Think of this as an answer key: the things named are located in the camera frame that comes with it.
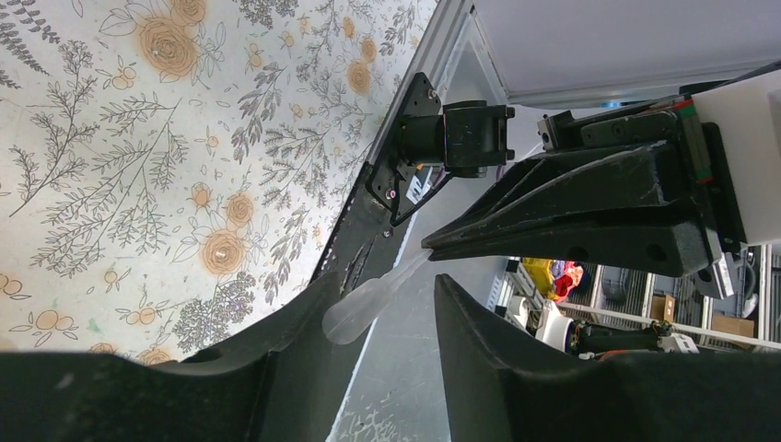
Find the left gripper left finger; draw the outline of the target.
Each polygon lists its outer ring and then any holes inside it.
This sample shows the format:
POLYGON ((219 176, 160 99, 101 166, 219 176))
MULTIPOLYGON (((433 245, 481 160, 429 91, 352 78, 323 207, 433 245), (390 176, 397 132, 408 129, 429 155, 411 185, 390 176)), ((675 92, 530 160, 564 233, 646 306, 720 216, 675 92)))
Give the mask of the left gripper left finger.
POLYGON ((324 335, 341 297, 327 273, 290 303, 180 362, 112 354, 4 353, 5 441, 322 441, 358 346, 324 335))

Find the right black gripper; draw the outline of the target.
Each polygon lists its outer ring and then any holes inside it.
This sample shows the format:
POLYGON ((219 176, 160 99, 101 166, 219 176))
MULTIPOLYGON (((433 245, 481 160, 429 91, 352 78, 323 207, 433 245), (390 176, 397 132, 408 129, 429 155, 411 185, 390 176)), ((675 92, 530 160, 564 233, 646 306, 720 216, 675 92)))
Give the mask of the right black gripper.
POLYGON ((747 244, 719 126, 690 100, 545 115, 546 153, 425 237, 433 261, 517 256, 683 276, 747 244))

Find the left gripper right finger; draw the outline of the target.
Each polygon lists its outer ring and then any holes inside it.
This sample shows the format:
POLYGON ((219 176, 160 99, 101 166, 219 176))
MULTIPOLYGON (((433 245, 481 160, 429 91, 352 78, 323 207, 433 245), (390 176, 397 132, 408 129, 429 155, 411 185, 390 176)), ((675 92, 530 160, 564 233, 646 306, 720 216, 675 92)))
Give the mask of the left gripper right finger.
POLYGON ((435 281, 454 441, 776 441, 780 356, 566 355, 435 281))

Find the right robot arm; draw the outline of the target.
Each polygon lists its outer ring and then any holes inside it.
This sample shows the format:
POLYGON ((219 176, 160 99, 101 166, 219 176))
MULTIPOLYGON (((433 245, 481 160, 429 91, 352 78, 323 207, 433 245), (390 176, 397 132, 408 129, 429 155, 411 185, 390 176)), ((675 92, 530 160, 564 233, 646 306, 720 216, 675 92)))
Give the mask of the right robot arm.
POLYGON ((449 178, 504 175, 422 241, 433 261, 519 256, 670 277, 701 273, 747 245, 721 131, 688 96, 577 118, 542 119, 541 153, 514 158, 506 105, 463 101, 405 116, 394 137, 407 164, 449 178))

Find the clear plastic pipette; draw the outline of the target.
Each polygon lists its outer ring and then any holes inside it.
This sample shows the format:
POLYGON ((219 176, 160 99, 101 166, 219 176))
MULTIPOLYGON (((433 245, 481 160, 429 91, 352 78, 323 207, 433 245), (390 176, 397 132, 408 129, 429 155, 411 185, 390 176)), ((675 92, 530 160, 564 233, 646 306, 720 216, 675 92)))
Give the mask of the clear plastic pipette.
POLYGON ((430 249, 420 249, 380 277, 371 278, 326 310, 322 331, 331 343, 355 341, 387 307, 402 285, 428 261, 430 249))

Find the floral table mat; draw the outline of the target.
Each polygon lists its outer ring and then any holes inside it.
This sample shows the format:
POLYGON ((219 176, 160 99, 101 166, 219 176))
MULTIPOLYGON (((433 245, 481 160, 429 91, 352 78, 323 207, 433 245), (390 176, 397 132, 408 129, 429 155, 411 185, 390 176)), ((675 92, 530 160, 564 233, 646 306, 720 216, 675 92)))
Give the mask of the floral table mat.
POLYGON ((5 1, 1 348, 181 360, 307 283, 433 1, 5 1))

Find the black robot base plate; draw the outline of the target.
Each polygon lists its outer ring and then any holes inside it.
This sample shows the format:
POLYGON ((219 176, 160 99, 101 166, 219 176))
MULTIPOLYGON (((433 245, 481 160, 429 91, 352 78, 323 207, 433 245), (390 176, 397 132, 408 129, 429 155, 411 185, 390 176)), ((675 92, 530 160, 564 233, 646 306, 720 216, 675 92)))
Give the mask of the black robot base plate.
POLYGON ((388 125, 370 146, 311 279, 336 273, 344 292, 390 270, 415 203, 407 198, 420 165, 444 163, 442 101, 423 72, 397 95, 388 125))

